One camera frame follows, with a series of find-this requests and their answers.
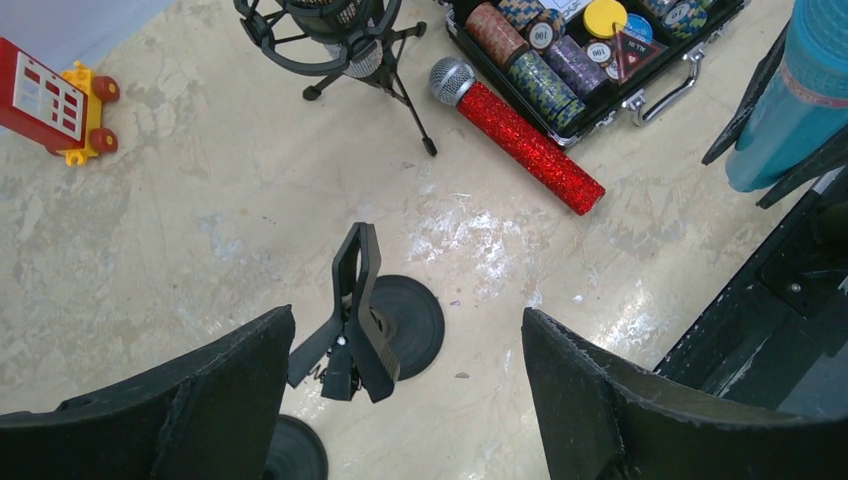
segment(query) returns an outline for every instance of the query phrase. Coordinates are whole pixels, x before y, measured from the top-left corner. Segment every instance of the worn stained surface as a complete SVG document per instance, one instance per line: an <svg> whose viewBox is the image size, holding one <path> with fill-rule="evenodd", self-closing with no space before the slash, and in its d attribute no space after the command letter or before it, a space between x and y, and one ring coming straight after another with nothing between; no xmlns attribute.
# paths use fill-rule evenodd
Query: worn stained surface
<svg viewBox="0 0 848 480"><path fill-rule="evenodd" d="M431 98L429 67L457 53L434 3L408 1L398 20L431 25L401 68L430 158L400 104L349 80L304 102L309 79L253 49L231 2L178 2L99 67L124 88L106 113L118 154L69 169L0 138L0 413L53 409L279 304L299 342L331 310L338 245L367 221L382 271L440 298L444 348L376 406L325 401L308 381L282 411L318 431L333 478L543 478L522 309L643 366L662 358L797 198L760 211L698 162L789 7L754 2L649 128L619 120L574 148L609 191L578 218Z"/></svg>

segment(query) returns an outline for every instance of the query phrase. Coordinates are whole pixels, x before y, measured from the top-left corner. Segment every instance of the blue lid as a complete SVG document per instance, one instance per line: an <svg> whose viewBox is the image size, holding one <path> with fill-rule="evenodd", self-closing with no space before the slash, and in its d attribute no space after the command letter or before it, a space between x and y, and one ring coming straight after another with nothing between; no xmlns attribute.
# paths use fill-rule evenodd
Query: blue lid
<svg viewBox="0 0 848 480"><path fill-rule="evenodd" d="M645 43L651 44L654 42L654 29L651 28L651 24L644 17L635 13L627 14L627 26L624 27L624 30Z"/></svg>
<svg viewBox="0 0 848 480"><path fill-rule="evenodd" d="M796 0L789 28L805 53L828 67L848 74L848 2Z"/></svg>

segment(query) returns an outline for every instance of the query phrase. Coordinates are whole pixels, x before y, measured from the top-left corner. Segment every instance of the open black briefcase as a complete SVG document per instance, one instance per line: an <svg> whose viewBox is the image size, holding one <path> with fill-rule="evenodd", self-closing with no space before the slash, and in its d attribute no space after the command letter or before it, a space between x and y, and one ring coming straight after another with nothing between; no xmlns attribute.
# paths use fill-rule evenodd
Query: open black briefcase
<svg viewBox="0 0 848 480"><path fill-rule="evenodd" d="M701 62L705 56L705 45L720 38L728 24L750 3L750 0L715 0L707 10L708 16L704 27L692 37L680 40L663 27L662 19L651 14L638 0L619 1L629 13L640 15L648 20L653 28L653 39L666 48L636 70L626 82L621 84L615 81L604 82L603 85L584 98L583 102L586 109L560 133L557 133L531 107L480 45L464 29L468 15L482 1L453 0L453 2L450 2L439 0L439 3L449 7L447 13L448 35L467 56L478 74L489 80L501 96L533 126L550 136L560 146L567 148L596 129L612 123L616 114L621 110L628 110L632 116L632 122L639 127L646 126L655 120L664 110L680 100L695 86L700 75ZM491 0L489 3L497 4L497 0ZM588 2L587 0L557 0L557 3L570 5L571 7L568 8L573 8L574 6L585 5ZM582 46L589 42L591 35L583 24L582 9L579 13L572 12L572 15L566 25L566 34ZM645 87L680 60L689 65L688 77L679 87L659 101L649 105L645 96Z"/></svg>

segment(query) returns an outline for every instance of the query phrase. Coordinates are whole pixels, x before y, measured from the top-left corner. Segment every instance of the red glitter microphone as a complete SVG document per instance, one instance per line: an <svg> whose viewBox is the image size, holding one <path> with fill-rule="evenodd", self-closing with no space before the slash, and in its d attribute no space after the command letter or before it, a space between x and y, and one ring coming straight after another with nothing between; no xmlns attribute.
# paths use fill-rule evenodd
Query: red glitter microphone
<svg viewBox="0 0 848 480"><path fill-rule="evenodd" d="M430 91L495 141L578 215L584 215L606 193L550 139L527 123L512 107L474 78L471 66L446 57L430 70Z"/></svg>

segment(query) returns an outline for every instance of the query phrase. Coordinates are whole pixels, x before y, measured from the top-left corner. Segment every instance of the white wall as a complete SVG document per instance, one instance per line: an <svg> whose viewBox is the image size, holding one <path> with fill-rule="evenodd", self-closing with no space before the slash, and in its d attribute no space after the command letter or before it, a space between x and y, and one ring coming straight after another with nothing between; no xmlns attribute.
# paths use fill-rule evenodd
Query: white wall
<svg viewBox="0 0 848 480"><path fill-rule="evenodd" d="M54 70L96 65L172 2L0 0L0 36Z"/></svg>

